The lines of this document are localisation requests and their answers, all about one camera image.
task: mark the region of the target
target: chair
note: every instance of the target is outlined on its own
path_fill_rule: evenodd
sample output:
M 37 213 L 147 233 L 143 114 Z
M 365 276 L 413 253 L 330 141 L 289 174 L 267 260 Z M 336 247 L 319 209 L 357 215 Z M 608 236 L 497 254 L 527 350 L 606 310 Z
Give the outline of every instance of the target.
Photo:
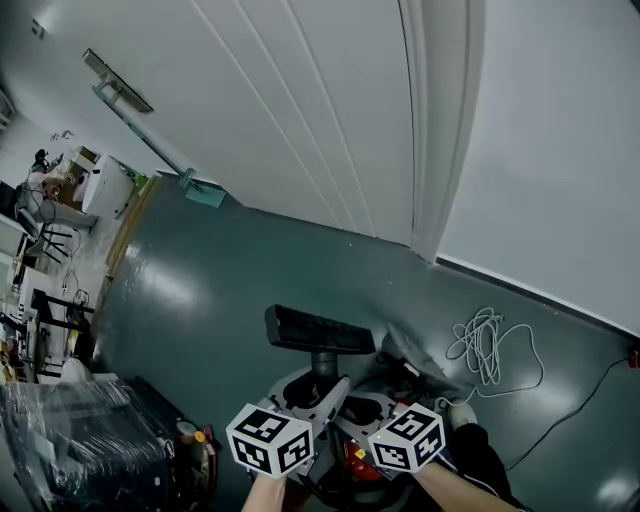
M 71 238 L 71 235 L 49 230 L 47 229 L 49 224 L 43 224 L 43 226 L 40 227 L 36 220 L 33 218 L 33 215 L 31 215 L 26 208 L 20 208 L 20 210 L 18 210 L 17 220 L 18 223 L 27 232 L 27 248 L 25 250 L 26 256 L 38 257 L 42 254 L 46 254 L 52 260 L 57 261 L 58 264 L 62 264 L 62 262 L 58 258 L 48 252 L 47 249 L 49 247 L 54 248 L 65 257 L 69 256 L 65 251 L 61 249 L 61 247 L 64 247 L 64 244 L 54 242 L 52 238 L 54 236 Z

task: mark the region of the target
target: white door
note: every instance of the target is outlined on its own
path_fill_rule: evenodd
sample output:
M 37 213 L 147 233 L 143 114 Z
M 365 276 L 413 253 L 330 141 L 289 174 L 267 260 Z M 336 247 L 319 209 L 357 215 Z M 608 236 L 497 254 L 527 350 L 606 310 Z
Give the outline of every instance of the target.
M 411 244 L 397 2 L 31 3 L 52 44 L 79 62 L 91 48 L 153 107 L 141 127 L 246 206 Z

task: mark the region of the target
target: black cable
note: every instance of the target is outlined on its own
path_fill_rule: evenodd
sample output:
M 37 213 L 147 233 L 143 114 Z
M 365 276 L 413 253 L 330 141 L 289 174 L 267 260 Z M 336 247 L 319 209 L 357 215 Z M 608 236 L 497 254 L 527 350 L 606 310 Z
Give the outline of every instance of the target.
M 604 382 L 604 379 L 606 378 L 606 376 L 609 374 L 609 371 L 611 371 L 611 368 L 613 368 L 614 366 L 620 364 L 620 363 L 624 363 L 626 361 L 628 361 L 629 358 L 625 357 L 624 359 L 619 359 L 618 361 L 615 361 L 613 363 L 611 363 L 607 369 L 605 370 L 605 372 L 602 374 L 602 377 L 600 377 L 600 380 L 598 381 L 598 383 L 596 384 L 596 387 L 593 388 L 593 391 L 591 392 L 591 394 L 586 398 L 586 400 L 584 402 L 582 402 L 582 405 L 580 405 L 580 407 L 578 407 L 577 409 L 575 409 L 574 411 L 570 412 L 569 414 L 563 416 L 562 418 L 560 418 L 558 421 L 556 421 L 553 425 L 551 425 L 549 427 L 549 429 L 544 433 L 544 435 L 538 439 L 531 448 L 529 448 L 526 452 L 524 452 L 522 455 L 520 455 L 519 457 L 517 457 L 516 459 L 514 459 L 514 462 L 512 462 L 507 468 L 507 471 L 511 471 L 513 468 L 515 468 L 518 464 L 520 464 L 524 459 L 527 458 L 527 456 L 533 451 L 535 450 L 535 448 L 542 442 L 544 441 L 544 439 L 551 433 L 551 431 L 556 428 L 558 425 L 560 425 L 561 423 L 564 423 L 565 421 L 567 421 L 568 419 L 573 418 L 576 414 L 578 414 L 580 411 L 582 411 L 582 409 L 585 408 L 585 406 L 589 403 L 589 400 L 591 400 L 593 398 L 593 396 L 596 394 L 596 392 L 598 391 L 598 389 L 600 388 L 600 385 Z
M 28 182 L 27 182 L 27 181 L 25 181 L 25 182 L 23 183 L 23 185 L 25 186 L 25 188 L 26 188 L 26 189 L 31 193 L 31 199 L 33 200 L 33 202 L 35 203 L 35 205 L 38 207 L 38 215 L 40 216 L 41 221 L 42 221 L 43 223 L 45 223 L 45 224 L 46 224 L 46 222 L 45 222 L 45 220 L 44 220 L 44 217 L 43 217 L 43 215 L 42 215 L 42 209 L 41 209 L 41 207 L 42 207 L 42 203 L 44 203 L 45 201 L 48 201 L 48 199 L 45 199 L 45 197 L 44 197 L 44 190 L 42 190 L 42 191 L 41 191 L 41 190 L 36 190 L 36 189 L 34 189 L 34 188 L 28 187 L 28 186 L 27 186 L 27 184 L 28 184 Z M 33 194 L 34 194 L 34 192 L 35 192 L 36 194 L 41 194 L 41 195 L 42 195 L 42 200 L 41 200 L 40 202 L 38 202 L 38 201 L 36 200 L 36 197 L 33 195 Z M 53 209 L 53 220 L 55 220 L 55 218 L 56 218 L 56 209 L 55 209 L 55 207 L 54 207 L 54 209 Z
M 63 297 L 65 295 L 64 290 L 67 288 L 67 281 L 71 274 L 73 274 L 73 278 L 76 280 L 76 293 L 77 290 L 80 290 L 80 282 L 78 281 L 78 276 L 76 275 L 75 271 L 71 269 L 71 265 L 73 265 L 73 258 L 78 253 L 78 251 L 80 250 L 80 246 L 82 245 L 82 234 L 80 233 L 80 231 L 76 231 L 76 233 L 78 234 L 78 247 L 76 247 L 76 249 L 71 253 L 71 256 L 69 257 L 69 263 L 67 264 L 67 272 L 62 278 Z

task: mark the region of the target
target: red object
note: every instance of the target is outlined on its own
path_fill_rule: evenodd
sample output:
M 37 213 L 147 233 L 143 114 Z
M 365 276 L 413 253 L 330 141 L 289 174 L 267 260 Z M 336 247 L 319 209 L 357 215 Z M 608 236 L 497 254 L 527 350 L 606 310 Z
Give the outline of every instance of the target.
M 411 407 L 414 404 L 414 402 L 412 402 L 411 400 L 408 400 L 406 398 L 394 398 L 394 400 L 396 402 L 398 402 L 399 404 L 406 405 L 407 407 Z
M 640 352 L 638 349 L 632 349 L 629 351 L 629 367 L 640 368 Z
M 360 480 L 366 480 L 368 482 L 375 482 L 383 478 L 377 470 L 363 460 L 360 460 L 356 455 L 356 452 L 359 450 L 360 447 L 356 443 L 347 443 L 347 465 L 351 470 L 351 474 Z

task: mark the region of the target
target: person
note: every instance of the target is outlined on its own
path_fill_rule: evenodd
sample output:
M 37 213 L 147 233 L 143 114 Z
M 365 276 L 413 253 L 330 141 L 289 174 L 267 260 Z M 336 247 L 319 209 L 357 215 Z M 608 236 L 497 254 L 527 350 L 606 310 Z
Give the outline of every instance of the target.
M 468 404 L 449 408 L 453 427 L 451 454 L 459 474 L 430 462 L 413 474 L 418 486 L 402 510 L 432 510 L 433 500 L 445 512 L 517 512 L 523 505 L 512 495 L 507 474 L 488 434 Z M 286 476 L 258 475 L 242 512 L 281 512 Z
M 35 155 L 35 162 L 29 168 L 29 174 L 32 172 L 41 172 L 43 174 L 47 174 L 50 172 L 49 162 L 46 160 L 47 152 L 44 149 L 39 149 Z
M 66 204 L 53 201 L 55 190 L 67 183 L 43 172 L 32 172 L 21 185 L 20 207 L 26 207 L 36 222 L 60 224 L 77 230 L 91 231 L 98 217 L 86 215 Z

